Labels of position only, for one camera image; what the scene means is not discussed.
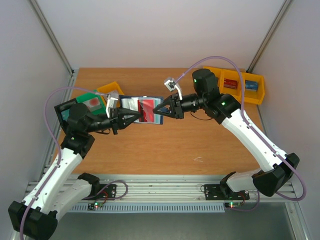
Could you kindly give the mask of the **right corner aluminium profile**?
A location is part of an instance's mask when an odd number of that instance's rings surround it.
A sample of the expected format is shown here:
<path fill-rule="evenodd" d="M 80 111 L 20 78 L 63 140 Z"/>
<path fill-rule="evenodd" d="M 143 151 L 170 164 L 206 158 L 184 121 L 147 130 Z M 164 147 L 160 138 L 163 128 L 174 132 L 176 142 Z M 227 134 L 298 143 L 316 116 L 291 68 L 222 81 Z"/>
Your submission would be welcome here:
<path fill-rule="evenodd" d="M 275 35 L 279 26 L 281 25 L 285 15 L 289 11 L 293 2 L 294 2 L 293 0 L 284 0 L 283 3 L 281 4 L 277 14 L 275 15 L 275 18 L 273 19 L 273 21 L 272 21 L 270 27 L 268 28 L 261 44 L 258 47 L 251 63 L 249 64 L 249 66 L 246 70 L 247 73 L 253 73 L 259 60 L 263 56 L 263 53 L 267 49 L 269 43 L 271 42 L 271 40 L 272 40 L 273 36 Z"/>

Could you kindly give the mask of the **red spot card stack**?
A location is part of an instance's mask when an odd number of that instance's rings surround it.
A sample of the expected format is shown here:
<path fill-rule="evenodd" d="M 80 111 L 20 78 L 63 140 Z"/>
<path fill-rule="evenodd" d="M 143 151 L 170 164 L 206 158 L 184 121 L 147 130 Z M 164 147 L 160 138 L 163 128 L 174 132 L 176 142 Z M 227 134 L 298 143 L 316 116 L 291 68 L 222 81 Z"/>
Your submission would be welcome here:
<path fill-rule="evenodd" d="M 89 100 L 84 101 L 83 103 L 91 112 L 100 111 L 104 109 L 104 105 L 101 103 L 98 97 L 91 98 Z"/>

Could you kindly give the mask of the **black bin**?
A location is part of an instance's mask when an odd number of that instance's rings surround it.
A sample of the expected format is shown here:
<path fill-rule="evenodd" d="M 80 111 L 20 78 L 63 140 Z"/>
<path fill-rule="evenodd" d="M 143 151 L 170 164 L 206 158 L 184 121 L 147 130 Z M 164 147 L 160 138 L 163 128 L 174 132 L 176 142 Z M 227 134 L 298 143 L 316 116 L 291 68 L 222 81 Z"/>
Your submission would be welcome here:
<path fill-rule="evenodd" d="M 58 119 L 60 127 L 63 129 L 63 131 L 65 131 L 67 129 L 69 124 L 67 121 L 63 121 L 61 112 L 63 112 L 64 110 L 70 109 L 72 105 L 77 104 L 77 103 L 78 103 L 77 99 L 73 98 L 71 100 L 68 100 L 68 101 L 61 103 L 59 105 L 56 105 L 54 107 L 57 119 Z"/>

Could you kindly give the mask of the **left controller board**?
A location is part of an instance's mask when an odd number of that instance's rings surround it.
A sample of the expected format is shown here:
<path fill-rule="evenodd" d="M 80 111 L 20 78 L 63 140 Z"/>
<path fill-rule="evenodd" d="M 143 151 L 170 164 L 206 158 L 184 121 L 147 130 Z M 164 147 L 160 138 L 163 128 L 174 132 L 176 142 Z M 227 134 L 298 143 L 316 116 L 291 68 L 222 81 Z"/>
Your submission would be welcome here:
<path fill-rule="evenodd" d="M 104 206 L 103 202 L 94 202 L 94 203 L 89 203 L 87 205 L 87 210 L 88 211 L 96 211 L 99 208 L 102 208 Z"/>

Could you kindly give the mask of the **corner aluminium profile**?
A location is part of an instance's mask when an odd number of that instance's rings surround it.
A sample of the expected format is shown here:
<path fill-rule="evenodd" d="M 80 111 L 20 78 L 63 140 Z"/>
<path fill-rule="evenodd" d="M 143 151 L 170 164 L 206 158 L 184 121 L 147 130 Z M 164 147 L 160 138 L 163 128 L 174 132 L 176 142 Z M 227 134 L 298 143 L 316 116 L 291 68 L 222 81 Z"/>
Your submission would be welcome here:
<path fill-rule="evenodd" d="M 269 43 L 271 42 L 271 40 L 272 40 L 273 36 L 275 35 L 279 26 L 281 25 L 285 15 L 289 11 L 293 2 L 294 2 L 293 0 L 284 0 L 283 3 L 281 4 L 277 14 L 275 15 L 275 18 L 273 19 L 273 21 L 272 21 L 270 27 L 268 28 L 261 44 L 258 47 L 251 63 L 249 64 L 249 66 L 246 70 L 247 73 L 253 73 L 259 60 L 263 56 L 263 53 L 267 49 Z"/>
<path fill-rule="evenodd" d="M 38 18 L 40 24 L 42 25 L 44 31 L 46 32 L 50 42 L 54 46 L 57 54 L 59 55 L 60 59 L 62 60 L 69 76 L 72 77 L 74 75 L 75 70 L 72 68 L 65 52 L 63 51 L 54 31 L 52 30 L 44 12 L 42 11 L 39 3 L 37 0 L 28 0 L 30 6 L 32 7 L 33 11 L 35 12 L 36 17 Z"/>

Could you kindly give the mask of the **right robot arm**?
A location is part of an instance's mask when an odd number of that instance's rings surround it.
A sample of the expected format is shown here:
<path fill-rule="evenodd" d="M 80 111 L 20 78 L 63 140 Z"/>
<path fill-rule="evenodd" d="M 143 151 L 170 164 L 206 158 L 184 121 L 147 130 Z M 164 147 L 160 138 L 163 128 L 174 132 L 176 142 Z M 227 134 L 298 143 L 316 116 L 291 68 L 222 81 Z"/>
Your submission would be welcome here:
<path fill-rule="evenodd" d="M 295 153 L 287 154 L 278 148 L 241 110 L 241 104 L 230 94 L 220 93 L 218 78 L 209 69 L 192 73 L 195 92 L 182 95 L 180 86 L 169 77 L 164 85 L 174 93 L 153 109 L 158 115 L 183 119 L 187 112 L 199 109 L 230 131 L 252 154 L 259 168 L 247 172 L 231 172 L 220 181 L 220 191 L 225 198 L 238 192 L 257 190 L 272 197 L 293 176 L 300 159 Z"/>

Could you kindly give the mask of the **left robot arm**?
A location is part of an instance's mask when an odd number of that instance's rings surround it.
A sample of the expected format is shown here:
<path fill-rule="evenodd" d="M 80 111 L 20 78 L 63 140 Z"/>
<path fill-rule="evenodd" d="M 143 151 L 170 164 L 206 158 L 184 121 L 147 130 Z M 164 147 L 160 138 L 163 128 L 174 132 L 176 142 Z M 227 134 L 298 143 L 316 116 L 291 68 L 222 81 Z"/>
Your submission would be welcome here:
<path fill-rule="evenodd" d="M 65 137 L 58 145 L 56 159 L 36 187 L 21 202 L 13 201 L 8 208 L 20 239 L 48 240 L 74 204 L 100 195 L 100 179 L 89 173 L 82 173 L 62 194 L 59 190 L 91 149 L 95 141 L 92 132 L 110 129 L 117 134 L 140 117 L 140 112 L 122 107 L 94 115 L 84 103 L 70 106 Z"/>

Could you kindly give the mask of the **green bin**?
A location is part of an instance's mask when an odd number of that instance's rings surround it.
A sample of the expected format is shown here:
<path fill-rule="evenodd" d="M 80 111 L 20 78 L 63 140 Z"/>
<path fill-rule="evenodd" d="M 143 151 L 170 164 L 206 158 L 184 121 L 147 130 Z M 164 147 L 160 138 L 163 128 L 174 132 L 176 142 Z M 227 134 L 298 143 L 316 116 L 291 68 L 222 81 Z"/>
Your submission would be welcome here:
<path fill-rule="evenodd" d="M 78 103 L 83 103 L 94 115 L 106 113 L 106 102 L 104 97 L 93 93 L 85 93 L 75 98 Z"/>

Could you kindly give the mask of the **red credit card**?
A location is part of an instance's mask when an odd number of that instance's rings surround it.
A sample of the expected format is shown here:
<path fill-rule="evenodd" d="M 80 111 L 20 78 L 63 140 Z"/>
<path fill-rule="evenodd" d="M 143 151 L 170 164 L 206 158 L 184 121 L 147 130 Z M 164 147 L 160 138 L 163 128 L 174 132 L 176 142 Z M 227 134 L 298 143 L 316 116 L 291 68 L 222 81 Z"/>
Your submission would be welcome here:
<path fill-rule="evenodd" d="M 153 109 L 155 107 L 155 100 L 153 98 L 139 98 L 137 101 L 138 111 L 142 117 L 139 119 L 139 123 L 151 124 L 155 122 L 155 114 Z"/>

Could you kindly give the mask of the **controller board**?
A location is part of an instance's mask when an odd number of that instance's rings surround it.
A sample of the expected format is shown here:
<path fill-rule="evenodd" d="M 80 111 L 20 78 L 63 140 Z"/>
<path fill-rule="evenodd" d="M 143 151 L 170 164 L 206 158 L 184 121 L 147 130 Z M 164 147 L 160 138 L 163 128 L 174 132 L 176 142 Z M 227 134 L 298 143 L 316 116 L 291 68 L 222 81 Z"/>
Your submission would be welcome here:
<path fill-rule="evenodd" d="M 94 202 L 94 203 L 89 203 L 87 205 L 87 210 L 88 211 L 96 211 L 99 208 L 102 208 L 104 206 L 103 202 Z"/>
<path fill-rule="evenodd" d="M 239 208 L 242 206 L 242 203 L 241 202 L 225 202 L 224 203 L 224 207 L 225 208 L 229 208 L 229 209 L 234 209 L 234 208 Z"/>

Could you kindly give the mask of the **teal card stack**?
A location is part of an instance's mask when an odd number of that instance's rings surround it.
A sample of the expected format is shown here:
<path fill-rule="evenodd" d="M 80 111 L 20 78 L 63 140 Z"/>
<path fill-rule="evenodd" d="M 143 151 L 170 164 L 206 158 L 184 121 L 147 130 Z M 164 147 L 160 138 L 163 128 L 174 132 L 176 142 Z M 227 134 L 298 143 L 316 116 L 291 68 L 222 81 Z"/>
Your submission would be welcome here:
<path fill-rule="evenodd" d="M 62 120 L 67 122 L 68 118 L 69 118 L 69 115 L 70 115 L 70 110 L 69 109 L 66 109 L 66 110 L 62 111 L 61 112 Z"/>

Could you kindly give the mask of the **blue card stack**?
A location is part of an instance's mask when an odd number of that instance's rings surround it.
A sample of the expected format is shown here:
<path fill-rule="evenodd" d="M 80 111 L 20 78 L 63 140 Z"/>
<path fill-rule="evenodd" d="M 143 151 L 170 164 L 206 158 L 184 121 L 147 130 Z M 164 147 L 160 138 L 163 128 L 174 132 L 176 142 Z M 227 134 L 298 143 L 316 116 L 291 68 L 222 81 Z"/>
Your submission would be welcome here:
<path fill-rule="evenodd" d="M 259 83 L 252 80 L 245 80 L 245 89 L 249 91 L 257 91 L 259 88 Z"/>

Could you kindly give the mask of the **yellow bin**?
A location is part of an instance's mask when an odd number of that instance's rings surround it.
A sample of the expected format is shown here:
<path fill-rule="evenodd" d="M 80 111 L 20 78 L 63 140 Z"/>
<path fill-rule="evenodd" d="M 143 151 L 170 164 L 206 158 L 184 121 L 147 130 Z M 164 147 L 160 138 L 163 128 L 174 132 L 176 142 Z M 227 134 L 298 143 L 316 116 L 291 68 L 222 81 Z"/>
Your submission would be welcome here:
<path fill-rule="evenodd" d="M 241 101 L 241 82 L 237 71 L 222 70 L 219 77 L 219 91 L 221 94 L 232 95 L 236 100 Z"/>
<path fill-rule="evenodd" d="M 243 72 L 244 101 L 261 105 L 265 97 L 265 78 L 262 75 Z"/>
<path fill-rule="evenodd" d="M 100 93 L 109 94 L 113 97 L 124 95 L 123 90 L 121 89 L 120 85 L 116 81 L 113 81 L 104 86 L 98 87 L 96 90 Z"/>
<path fill-rule="evenodd" d="M 217 84 L 220 84 L 221 75 L 223 73 L 222 68 L 212 67 L 212 66 L 204 66 L 203 69 L 210 70 L 217 77 Z"/>

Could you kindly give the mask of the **aluminium rail base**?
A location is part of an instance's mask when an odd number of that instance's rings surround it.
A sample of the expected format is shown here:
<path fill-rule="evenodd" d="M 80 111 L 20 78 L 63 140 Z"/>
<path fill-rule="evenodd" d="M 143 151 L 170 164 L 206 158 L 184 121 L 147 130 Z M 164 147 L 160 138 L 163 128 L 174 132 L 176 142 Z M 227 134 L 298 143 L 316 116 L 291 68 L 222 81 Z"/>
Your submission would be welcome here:
<path fill-rule="evenodd" d="M 71 174 L 59 194 L 70 187 L 79 174 Z M 195 203 L 205 202 L 201 186 L 218 184 L 222 175 L 151 175 L 151 174 L 97 174 L 101 184 L 122 180 L 128 185 L 128 193 L 119 201 L 126 203 Z M 296 197 L 292 183 L 285 183 L 280 193 L 288 197 Z M 288 200 L 278 196 L 264 196 L 260 193 L 263 203 L 281 203 Z"/>

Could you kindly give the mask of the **yellow bin left side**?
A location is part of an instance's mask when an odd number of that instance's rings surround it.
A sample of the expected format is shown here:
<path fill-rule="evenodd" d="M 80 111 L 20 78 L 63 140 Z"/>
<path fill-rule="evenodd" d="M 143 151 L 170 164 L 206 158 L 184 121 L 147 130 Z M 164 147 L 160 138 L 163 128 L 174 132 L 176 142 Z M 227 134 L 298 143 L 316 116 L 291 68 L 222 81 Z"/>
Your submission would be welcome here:
<path fill-rule="evenodd" d="M 123 90 L 121 89 L 120 85 L 116 81 L 113 81 L 104 86 L 98 87 L 96 90 L 100 93 L 109 94 L 113 97 L 124 95 Z"/>

